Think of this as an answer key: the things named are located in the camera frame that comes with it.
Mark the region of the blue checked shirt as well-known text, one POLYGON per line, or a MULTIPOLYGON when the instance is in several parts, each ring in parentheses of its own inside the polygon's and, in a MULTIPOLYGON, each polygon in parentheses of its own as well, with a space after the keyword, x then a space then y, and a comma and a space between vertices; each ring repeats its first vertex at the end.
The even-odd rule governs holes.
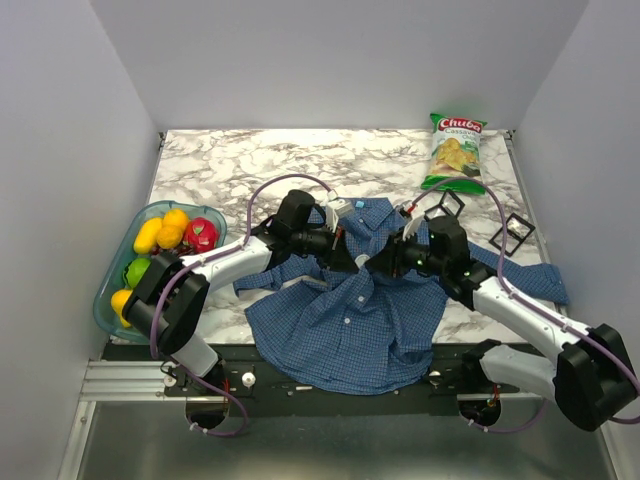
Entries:
POLYGON ((297 382, 350 395, 419 381, 448 301, 434 277, 344 274, 296 255, 233 288, 269 293, 245 310, 268 363, 297 382))

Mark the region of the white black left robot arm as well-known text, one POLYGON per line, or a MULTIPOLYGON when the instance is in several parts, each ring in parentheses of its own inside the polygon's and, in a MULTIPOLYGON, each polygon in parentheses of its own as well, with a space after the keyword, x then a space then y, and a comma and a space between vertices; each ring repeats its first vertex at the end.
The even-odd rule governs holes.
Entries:
POLYGON ((121 316, 149 339, 155 355, 188 371, 187 382, 197 393, 212 394, 222 382, 222 359, 196 333, 208 293, 271 270, 293 255, 312 256, 331 271, 358 272, 340 226, 353 211, 353 204, 333 191, 320 206, 312 195, 291 190, 277 212, 246 238, 199 255, 156 255, 121 316))

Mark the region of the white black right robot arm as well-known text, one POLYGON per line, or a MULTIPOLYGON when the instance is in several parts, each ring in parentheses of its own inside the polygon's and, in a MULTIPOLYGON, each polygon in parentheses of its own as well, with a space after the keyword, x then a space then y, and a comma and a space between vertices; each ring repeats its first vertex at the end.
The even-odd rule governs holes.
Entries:
POLYGON ((460 367, 460 379, 480 392, 507 384, 557 405, 576 427, 594 431, 639 396, 639 380, 612 327, 568 319, 525 295, 470 252, 465 230, 452 216, 428 223, 428 243, 416 239, 417 223, 389 236, 365 266, 399 278, 410 271, 436 277, 447 296, 488 316, 528 341, 535 354, 496 341, 477 346, 460 367))

